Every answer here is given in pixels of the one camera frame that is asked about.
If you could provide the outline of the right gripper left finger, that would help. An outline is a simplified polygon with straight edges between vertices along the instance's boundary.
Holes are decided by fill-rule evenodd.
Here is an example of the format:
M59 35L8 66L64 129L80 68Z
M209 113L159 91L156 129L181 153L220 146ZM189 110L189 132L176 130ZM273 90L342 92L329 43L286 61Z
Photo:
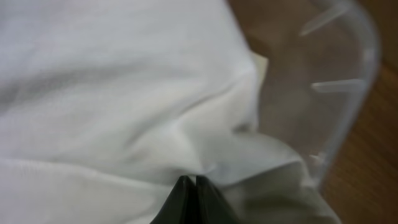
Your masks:
M196 224L197 189L188 176L181 176L159 213L150 224Z

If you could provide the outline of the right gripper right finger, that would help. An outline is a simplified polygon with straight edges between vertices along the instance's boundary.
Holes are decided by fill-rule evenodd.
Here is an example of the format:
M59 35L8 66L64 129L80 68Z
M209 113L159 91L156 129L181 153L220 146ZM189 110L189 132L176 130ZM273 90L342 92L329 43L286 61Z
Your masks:
M210 179L196 176L196 187L202 223L240 224L239 218Z

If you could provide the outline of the cream cloth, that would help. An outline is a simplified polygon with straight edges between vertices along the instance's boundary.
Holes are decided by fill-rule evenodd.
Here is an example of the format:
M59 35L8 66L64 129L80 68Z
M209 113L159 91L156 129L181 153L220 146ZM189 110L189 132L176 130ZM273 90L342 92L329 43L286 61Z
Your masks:
M250 53L213 61L223 86L203 113L186 115L197 153L186 169L219 185L243 223L338 223L299 154L257 130L258 76Z

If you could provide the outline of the white cloth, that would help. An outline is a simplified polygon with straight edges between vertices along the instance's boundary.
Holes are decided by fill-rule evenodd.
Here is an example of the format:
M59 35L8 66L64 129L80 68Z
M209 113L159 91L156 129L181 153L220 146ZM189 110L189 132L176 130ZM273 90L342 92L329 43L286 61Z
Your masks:
M289 164L224 1L2 1L1 222L149 223L181 175Z

